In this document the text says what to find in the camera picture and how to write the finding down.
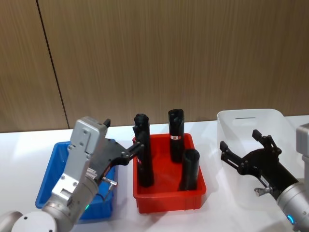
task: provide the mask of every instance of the black cylinder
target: black cylinder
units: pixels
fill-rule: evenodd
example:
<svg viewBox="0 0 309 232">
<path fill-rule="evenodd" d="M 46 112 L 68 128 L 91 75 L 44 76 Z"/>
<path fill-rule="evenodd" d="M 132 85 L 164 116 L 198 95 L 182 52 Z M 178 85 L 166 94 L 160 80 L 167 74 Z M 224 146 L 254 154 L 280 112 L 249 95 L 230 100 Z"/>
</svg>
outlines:
<svg viewBox="0 0 309 232">
<path fill-rule="evenodd" d="M 184 142 L 184 114 L 182 109 L 174 109 L 169 111 L 169 147 L 170 157 L 175 163 L 181 163 Z"/>
<path fill-rule="evenodd" d="M 179 190 L 197 189 L 197 176 L 199 168 L 199 152 L 195 149 L 187 149 L 183 153 L 183 171 L 179 184 Z"/>
<path fill-rule="evenodd" d="M 144 149 L 137 154 L 139 185 L 149 187 L 154 184 L 154 172 L 150 150 L 149 118 L 145 114 L 137 114 L 134 118 L 136 142 L 144 145 Z"/>
</svg>

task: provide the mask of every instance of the brown wall panel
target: brown wall panel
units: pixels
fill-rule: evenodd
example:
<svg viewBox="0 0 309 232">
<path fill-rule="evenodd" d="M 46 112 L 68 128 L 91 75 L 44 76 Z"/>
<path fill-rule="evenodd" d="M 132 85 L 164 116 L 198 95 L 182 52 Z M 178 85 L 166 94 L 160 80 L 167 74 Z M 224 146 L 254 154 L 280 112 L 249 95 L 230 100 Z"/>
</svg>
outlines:
<svg viewBox="0 0 309 232">
<path fill-rule="evenodd" d="M 70 126 L 309 114 L 307 0 L 39 0 Z"/>
<path fill-rule="evenodd" d="M 0 1 L 0 132 L 68 128 L 35 0 Z"/>
</svg>

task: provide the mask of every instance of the blue light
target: blue light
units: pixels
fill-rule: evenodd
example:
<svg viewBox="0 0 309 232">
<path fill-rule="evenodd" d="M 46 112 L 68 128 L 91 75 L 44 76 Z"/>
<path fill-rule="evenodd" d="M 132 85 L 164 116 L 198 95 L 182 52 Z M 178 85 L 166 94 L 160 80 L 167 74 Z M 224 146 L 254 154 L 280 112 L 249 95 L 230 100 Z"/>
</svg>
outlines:
<svg viewBox="0 0 309 232">
<path fill-rule="evenodd" d="M 291 215 L 288 215 L 288 216 L 286 216 L 286 217 L 289 219 L 290 223 L 291 223 L 292 225 L 294 225 L 294 223 L 295 223 L 294 218 L 293 218 Z"/>
</svg>

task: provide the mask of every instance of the robotic arm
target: robotic arm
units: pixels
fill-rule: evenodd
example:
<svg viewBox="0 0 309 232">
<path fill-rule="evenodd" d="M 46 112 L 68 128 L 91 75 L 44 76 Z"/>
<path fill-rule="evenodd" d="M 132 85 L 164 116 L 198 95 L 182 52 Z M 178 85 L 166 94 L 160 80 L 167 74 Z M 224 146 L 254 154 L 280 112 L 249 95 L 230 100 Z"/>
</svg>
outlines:
<svg viewBox="0 0 309 232">
<path fill-rule="evenodd" d="M 9 212 L 0 217 L 0 232 L 69 232 L 77 223 L 87 205 L 98 193 L 108 171 L 116 165 L 128 165 L 143 149 L 139 141 L 125 149 L 115 141 L 105 139 L 111 121 L 103 124 L 90 118 L 79 119 L 68 147 L 65 170 L 52 190 L 52 196 L 42 211 L 22 215 Z"/>
<path fill-rule="evenodd" d="M 234 154 L 224 141 L 220 143 L 221 160 L 235 168 L 240 175 L 253 175 L 265 188 L 255 188 L 257 196 L 271 194 L 293 225 L 294 231 L 309 232 L 309 124 L 296 131 L 296 149 L 303 154 L 305 183 L 300 183 L 279 162 L 281 150 L 272 137 L 254 130 L 252 137 L 264 148 L 243 158 Z"/>
</svg>

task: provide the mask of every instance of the gray robot arm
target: gray robot arm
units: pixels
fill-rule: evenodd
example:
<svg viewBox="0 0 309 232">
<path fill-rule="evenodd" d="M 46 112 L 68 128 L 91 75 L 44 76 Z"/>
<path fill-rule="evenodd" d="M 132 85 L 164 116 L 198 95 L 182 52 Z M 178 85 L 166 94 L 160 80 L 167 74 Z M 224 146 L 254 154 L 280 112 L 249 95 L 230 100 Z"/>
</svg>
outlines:
<svg viewBox="0 0 309 232">
<path fill-rule="evenodd" d="M 68 147 L 68 161 L 41 211 L 22 215 L 10 212 L 0 217 L 0 232 L 69 232 L 98 193 L 102 181 L 115 165 L 127 165 L 143 149 L 137 142 L 128 149 L 105 139 L 110 120 L 104 123 L 84 117 L 78 120 Z"/>
</svg>

